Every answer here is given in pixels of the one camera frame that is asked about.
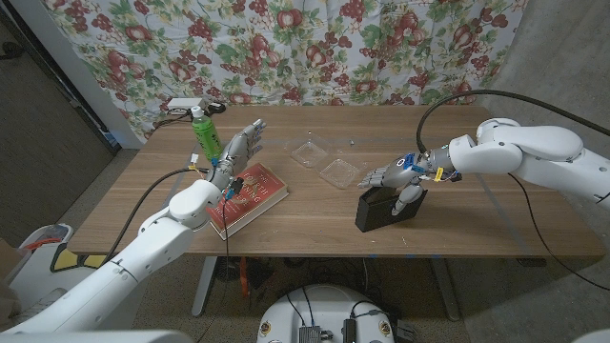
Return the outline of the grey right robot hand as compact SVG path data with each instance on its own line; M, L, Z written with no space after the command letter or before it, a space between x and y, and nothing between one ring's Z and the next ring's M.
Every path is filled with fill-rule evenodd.
M368 171L357 184L359 188L402 189L398 200L392 207L392 216L399 215L404 208L422 195L421 176L432 177L442 169L440 175L451 176L456 168L447 152L409 152L401 155L384 167Z

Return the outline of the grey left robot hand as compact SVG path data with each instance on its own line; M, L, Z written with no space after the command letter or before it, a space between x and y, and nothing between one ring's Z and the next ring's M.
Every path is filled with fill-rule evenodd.
M206 180L220 190L226 189L246 169L253 155L261 150L258 142L266 126L262 119L257 119L237 133L220 154L218 163L206 176Z

